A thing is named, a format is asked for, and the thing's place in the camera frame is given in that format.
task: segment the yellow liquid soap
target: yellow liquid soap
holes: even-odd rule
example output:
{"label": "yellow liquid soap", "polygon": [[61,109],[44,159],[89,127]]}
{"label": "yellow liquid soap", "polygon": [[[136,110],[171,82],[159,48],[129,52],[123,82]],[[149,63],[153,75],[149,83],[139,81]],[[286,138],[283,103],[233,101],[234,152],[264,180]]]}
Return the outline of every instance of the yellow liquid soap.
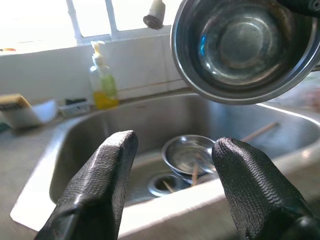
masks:
{"label": "yellow liquid soap", "polygon": [[110,98],[102,91],[94,92],[93,98],[98,109],[110,109],[119,105],[117,98]]}

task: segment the drain strainer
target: drain strainer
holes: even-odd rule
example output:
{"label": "drain strainer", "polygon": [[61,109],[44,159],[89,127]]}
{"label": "drain strainer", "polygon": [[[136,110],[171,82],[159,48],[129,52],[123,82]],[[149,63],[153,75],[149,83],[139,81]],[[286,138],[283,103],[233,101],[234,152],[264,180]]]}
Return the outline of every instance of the drain strainer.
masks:
{"label": "drain strainer", "polygon": [[172,173],[163,173],[155,175],[149,181],[147,189],[155,196],[161,197],[163,195],[170,194],[166,184],[174,191],[179,191],[188,188],[189,185],[185,183],[181,178],[173,175]]}

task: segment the window frame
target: window frame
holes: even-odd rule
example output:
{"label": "window frame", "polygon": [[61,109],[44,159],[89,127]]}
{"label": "window frame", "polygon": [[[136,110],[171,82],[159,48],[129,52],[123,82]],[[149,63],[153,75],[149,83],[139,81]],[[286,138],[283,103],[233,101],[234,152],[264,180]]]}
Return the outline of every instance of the window frame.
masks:
{"label": "window frame", "polygon": [[74,29],[74,37],[78,45],[88,44],[90,43],[90,41],[97,41],[97,40],[116,41],[116,40],[123,40],[123,39],[153,37],[157,35],[166,35],[166,34],[169,34],[171,31],[171,25],[164,25],[163,28],[159,30],[150,29],[147,26],[145,26],[145,28],[119,31],[116,25],[116,18],[115,18],[112,0],[104,0],[104,1],[105,1],[106,10],[108,13],[111,34],[84,37],[81,35],[81,31],[80,31],[80,27],[77,19],[77,13],[75,10],[73,0],[66,0],[68,13]]}

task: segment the small metal bowl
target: small metal bowl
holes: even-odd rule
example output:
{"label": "small metal bowl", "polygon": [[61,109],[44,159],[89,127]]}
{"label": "small metal bowl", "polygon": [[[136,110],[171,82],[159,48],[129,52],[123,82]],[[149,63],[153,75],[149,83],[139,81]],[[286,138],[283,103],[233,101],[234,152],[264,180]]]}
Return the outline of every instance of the small metal bowl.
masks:
{"label": "small metal bowl", "polygon": [[[169,140],[162,148],[162,158],[177,174],[189,177],[193,174],[197,158],[212,162],[214,141],[199,135],[182,135]],[[206,172],[198,167],[198,176]]]}
{"label": "small metal bowl", "polygon": [[285,93],[318,63],[319,26],[277,0],[183,0],[171,30],[173,59],[203,97],[255,104]]}

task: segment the stainless steel sink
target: stainless steel sink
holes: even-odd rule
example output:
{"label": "stainless steel sink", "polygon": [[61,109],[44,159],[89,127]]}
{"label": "stainless steel sink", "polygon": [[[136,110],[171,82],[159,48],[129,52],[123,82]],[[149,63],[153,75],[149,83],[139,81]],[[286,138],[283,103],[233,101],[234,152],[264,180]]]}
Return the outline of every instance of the stainless steel sink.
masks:
{"label": "stainless steel sink", "polygon": [[288,155],[301,156],[303,151],[319,143],[317,119],[317,115],[300,115],[263,104],[223,105],[194,93],[151,98],[71,119],[56,130],[11,217],[38,231],[72,176],[105,138],[118,131],[134,130],[139,138],[125,203],[132,207],[169,194],[163,180],[176,191],[189,187],[161,158],[162,146],[173,137],[195,134],[213,140],[223,136],[241,139],[277,122],[279,126],[250,142],[276,162]]}

